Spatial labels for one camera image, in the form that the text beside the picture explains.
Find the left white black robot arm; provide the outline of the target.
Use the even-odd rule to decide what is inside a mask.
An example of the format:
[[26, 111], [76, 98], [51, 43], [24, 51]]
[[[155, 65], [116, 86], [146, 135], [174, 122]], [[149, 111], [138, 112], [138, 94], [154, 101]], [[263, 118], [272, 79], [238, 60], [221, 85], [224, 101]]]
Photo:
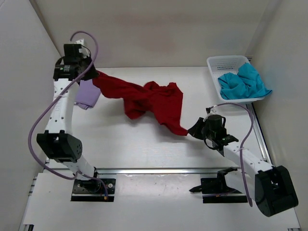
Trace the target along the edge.
[[37, 143], [44, 154], [70, 169], [80, 187], [90, 193], [102, 193], [103, 184], [97, 178], [96, 168], [82, 155], [82, 142], [72, 132], [72, 115], [79, 88], [76, 79], [91, 63], [91, 52], [80, 39], [64, 45], [64, 57], [54, 68], [54, 96], [57, 101], [43, 133], [37, 134]]

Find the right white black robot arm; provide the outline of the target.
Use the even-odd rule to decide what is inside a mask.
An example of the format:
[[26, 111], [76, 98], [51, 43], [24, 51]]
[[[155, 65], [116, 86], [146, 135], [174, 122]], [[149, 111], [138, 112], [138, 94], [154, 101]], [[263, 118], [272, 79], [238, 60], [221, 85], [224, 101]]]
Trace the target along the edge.
[[241, 147], [239, 140], [227, 133], [225, 123], [225, 117], [210, 115], [199, 118], [188, 133], [204, 142], [210, 141], [211, 150], [219, 152], [238, 167], [228, 167], [218, 171], [215, 178], [202, 179], [201, 184], [191, 188], [190, 192], [213, 196], [215, 203], [218, 196], [240, 192], [255, 201], [260, 212], [267, 217], [298, 206], [287, 168], [275, 167]]

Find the purple t-shirt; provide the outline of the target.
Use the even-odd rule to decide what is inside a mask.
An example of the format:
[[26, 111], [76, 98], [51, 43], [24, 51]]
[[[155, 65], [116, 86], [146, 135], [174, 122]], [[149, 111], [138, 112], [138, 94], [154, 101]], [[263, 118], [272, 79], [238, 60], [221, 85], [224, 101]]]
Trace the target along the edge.
[[93, 85], [92, 80], [82, 80], [75, 97], [75, 105], [83, 110], [93, 108], [100, 94], [100, 89]]

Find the red t-shirt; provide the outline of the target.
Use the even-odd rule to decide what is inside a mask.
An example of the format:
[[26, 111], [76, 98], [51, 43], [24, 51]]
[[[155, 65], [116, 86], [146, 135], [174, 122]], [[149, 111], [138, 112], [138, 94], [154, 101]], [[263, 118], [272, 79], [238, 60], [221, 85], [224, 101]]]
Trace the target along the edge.
[[151, 81], [140, 86], [98, 73], [98, 77], [92, 80], [94, 86], [106, 98], [123, 99], [124, 111], [129, 119], [138, 119], [149, 111], [160, 125], [166, 126], [173, 134], [187, 136], [187, 129], [180, 125], [183, 93], [176, 83], [160, 86]]

